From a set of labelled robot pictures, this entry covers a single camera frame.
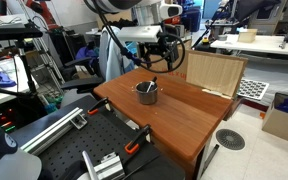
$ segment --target floor drain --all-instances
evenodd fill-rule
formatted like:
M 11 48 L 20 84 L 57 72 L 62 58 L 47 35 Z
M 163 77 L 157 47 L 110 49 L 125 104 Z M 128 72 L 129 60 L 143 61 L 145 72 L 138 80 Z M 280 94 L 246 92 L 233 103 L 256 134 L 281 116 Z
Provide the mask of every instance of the floor drain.
M 217 141 L 231 150 L 241 150 L 245 147 L 245 141 L 241 135 L 229 129 L 221 129 L 216 132 Z

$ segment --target clamp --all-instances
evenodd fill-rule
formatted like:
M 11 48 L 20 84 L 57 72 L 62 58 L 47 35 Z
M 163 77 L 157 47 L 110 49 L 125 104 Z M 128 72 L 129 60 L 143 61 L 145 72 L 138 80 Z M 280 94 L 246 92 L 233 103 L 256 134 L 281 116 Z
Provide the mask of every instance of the clamp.
M 124 150 L 127 154 L 131 155 L 138 151 L 140 144 L 146 140 L 146 136 L 152 132 L 151 125 L 145 125 L 141 130 L 138 131 L 134 139 L 132 139 L 125 147 Z
M 105 106 L 106 104 L 108 104 L 110 101 L 108 100 L 108 97 L 103 98 L 101 100 L 99 100 L 96 104 L 94 104 L 93 107 L 91 107 L 91 109 L 89 109 L 87 111 L 87 114 L 89 115 L 94 115 L 98 112 L 98 108 Z

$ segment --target wooden box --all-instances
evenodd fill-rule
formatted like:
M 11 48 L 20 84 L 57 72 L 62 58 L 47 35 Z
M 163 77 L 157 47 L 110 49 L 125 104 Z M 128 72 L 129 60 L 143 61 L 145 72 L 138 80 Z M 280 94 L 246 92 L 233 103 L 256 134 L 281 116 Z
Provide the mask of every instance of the wooden box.
M 242 29 L 238 35 L 238 42 L 252 43 L 255 40 L 257 29 Z
M 207 92 L 233 99 L 239 88 L 246 58 L 187 50 L 186 82 Z
M 276 93 L 266 112 L 262 130 L 288 141 L 288 113 L 276 109 L 288 95 Z

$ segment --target handle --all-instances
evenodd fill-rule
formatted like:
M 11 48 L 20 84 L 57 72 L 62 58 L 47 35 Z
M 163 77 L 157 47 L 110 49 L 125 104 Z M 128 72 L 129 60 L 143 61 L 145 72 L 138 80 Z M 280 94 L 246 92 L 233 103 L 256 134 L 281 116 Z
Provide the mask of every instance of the handle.
M 278 12 L 279 9 L 280 9 L 280 6 L 277 6 L 277 7 L 276 7 L 276 10 L 275 10 L 275 13 L 274 13 L 274 17 L 277 16 L 277 12 Z

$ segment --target metal bracket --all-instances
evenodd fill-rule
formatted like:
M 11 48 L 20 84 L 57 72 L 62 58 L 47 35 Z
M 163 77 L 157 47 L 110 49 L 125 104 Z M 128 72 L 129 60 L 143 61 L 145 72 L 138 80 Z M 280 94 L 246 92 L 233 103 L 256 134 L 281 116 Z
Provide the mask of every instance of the metal bracket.
M 66 132 L 72 129 L 73 126 L 75 126 L 77 129 L 84 127 L 87 121 L 82 117 L 82 112 L 83 109 L 75 108 L 50 127 L 35 136 L 29 142 L 24 144 L 21 149 L 27 153 L 39 155 L 60 137 L 62 137 Z
M 125 177 L 121 159 L 115 152 L 104 156 L 101 164 L 94 167 L 101 180 L 118 180 Z
M 82 129 L 87 124 L 87 121 L 83 116 L 84 114 L 78 114 L 75 119 L 70 120 L 78 130 Z

